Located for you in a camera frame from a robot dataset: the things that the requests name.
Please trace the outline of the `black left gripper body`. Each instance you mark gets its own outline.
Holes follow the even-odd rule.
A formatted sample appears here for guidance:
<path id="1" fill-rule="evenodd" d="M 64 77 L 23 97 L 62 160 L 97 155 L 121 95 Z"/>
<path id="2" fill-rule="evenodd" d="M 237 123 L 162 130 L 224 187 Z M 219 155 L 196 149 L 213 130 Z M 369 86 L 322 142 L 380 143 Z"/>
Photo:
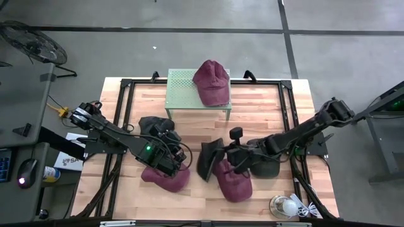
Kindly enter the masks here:
<path id="1" fill-rule="evenodd" d="M 180 170 L 181 162 L 175 160 L 168 152 L 158 149 L 153 152 L 151 167 L 173 177 Z"/>

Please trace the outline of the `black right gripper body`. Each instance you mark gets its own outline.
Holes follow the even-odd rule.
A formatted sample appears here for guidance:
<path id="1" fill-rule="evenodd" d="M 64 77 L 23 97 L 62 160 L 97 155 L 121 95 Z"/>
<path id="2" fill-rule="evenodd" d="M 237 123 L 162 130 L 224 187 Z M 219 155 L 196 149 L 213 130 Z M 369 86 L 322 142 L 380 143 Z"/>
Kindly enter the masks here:
<path id="1" fill-rule="evenodd" d="M 250 146 L 227 146 L 225 152 L 232 166 L 229 172 L 244 173 L 257 161 L 256 150 Z"/>

